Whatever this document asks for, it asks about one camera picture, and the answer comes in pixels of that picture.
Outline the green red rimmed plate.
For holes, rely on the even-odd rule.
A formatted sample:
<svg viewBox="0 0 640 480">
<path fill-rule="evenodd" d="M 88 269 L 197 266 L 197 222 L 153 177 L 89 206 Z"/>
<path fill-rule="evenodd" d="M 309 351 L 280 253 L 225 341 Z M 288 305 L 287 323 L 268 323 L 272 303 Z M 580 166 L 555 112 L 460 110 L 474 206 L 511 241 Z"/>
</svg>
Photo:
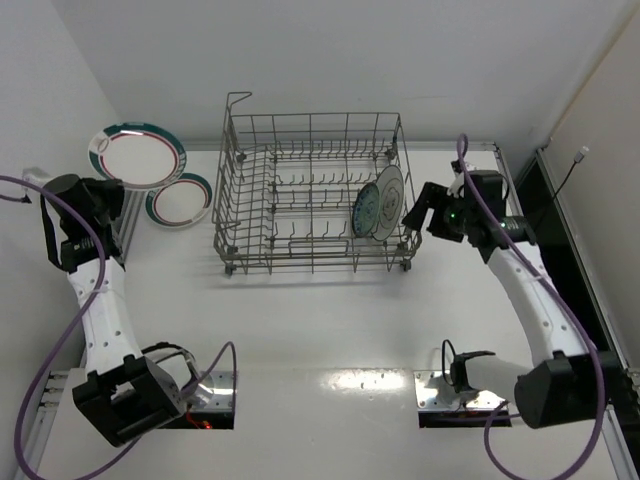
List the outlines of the green red rimmed plate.
<svg viewBox="0 0 640 480">
<path fill-rule="evenodd" d="M 120 180 L 133 191 L 150 191 L 176 181 L 187 154 L 166 129 L 144 122 L 123 122 L 99 131 L 89 142 L 88 159 L 104 179 Z"/>
<path fill-rule="evenodd" d="M 183 173 L 174 183 L 146 195 L 144 210 L 156 225 L 181 229 L 198 223 L 208 212 L 213 189 L 201 175 Z"/>
</svg>

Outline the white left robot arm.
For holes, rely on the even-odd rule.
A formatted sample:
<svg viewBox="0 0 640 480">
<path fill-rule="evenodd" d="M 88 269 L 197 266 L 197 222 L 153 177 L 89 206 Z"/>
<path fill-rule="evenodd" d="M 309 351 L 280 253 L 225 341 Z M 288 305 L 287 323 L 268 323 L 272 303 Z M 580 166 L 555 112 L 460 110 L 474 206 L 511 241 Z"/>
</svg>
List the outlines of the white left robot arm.
<svg viewBox="0 0 640 480">
<path fill-rule="evenodd" d="M 86 380 L 76 408 L 114 447 L 185 414 L 182 383 L 135 339 L 124 293 L 119 180 L 65 174 L 45 180 L 40 209 L 49 261 L 64 271 L 81 310 Z"/>
</svg>

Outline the teal blue patterned plate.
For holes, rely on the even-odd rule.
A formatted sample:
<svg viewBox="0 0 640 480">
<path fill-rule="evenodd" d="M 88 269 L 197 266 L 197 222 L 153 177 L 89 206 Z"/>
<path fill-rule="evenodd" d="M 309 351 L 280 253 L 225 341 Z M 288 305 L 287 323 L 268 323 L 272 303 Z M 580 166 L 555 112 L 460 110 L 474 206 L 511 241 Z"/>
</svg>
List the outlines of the teal blue patterned plate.
<svg viewBox="0 0 640 480">
<path fill-rule="evenodd" d="M 380 211 L 380 190 L 375 182 L 363 186 L 352 207 L 352 232 L 362 238 L 371 234 L 377 226 Z"/>
</svg>

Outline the grey wire dish rack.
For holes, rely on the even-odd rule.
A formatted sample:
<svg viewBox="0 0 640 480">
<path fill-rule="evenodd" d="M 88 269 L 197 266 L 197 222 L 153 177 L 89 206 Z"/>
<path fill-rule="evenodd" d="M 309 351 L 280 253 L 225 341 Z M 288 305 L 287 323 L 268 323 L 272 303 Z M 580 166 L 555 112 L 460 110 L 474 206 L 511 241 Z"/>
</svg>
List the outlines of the grey wire dish rack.
<svg viewBox="0 0 640 480">
<path fill-rule="evenodd" d="M 408 149 L 396 112 L 244 113 L 227 96 L 212 204 L 225 273 L 368 267 L 409 270 L 421 244 L 402 218 L 413 206 Z M 404 204 L 391 236 L 352 232 L 360 189 L 400 168 Z"/>
</svg>

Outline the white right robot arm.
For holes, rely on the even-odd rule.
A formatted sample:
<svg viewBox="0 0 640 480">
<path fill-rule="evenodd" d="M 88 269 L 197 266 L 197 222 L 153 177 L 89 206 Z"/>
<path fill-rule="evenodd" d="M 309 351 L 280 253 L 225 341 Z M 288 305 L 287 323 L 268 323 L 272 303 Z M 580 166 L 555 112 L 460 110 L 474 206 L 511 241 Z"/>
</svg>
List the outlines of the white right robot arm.
<svg viewBox="0 0 640 480">
<path fill-rule="evenodd" d="M 524 217 L 507 214 L 502 190 L 502 176 L 491 170 L 461 173 L 449 187 L 427 182 L 402 220 L 411 230 L 469 241 L 502 285 L 529 344 L 530 369 L 488 350 L 456 353 L 449 384 L 458 393 L 495 393 L 533 429 L 596 419 L 618 361 L 598 351 L 560 305 L 533 230 Z"/>
</svg>

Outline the white plate with grey pattern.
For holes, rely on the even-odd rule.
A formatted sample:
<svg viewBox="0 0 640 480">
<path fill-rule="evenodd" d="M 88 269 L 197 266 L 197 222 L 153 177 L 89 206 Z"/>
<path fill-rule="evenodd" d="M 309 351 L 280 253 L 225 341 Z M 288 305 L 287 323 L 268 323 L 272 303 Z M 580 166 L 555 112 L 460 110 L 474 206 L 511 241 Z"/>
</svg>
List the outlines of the white plate with grey pattern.
<svg viewBox="0 0 640 480">
<path fill-rule="evenodd" d="M 372 237 L 376 241 L 384 241 L 396 228 L 404 204 L 404 180 L 400 168 L 396 165 L 387 166 L 378 176 L 376 186 L 380 207 Z"/>
</svg>

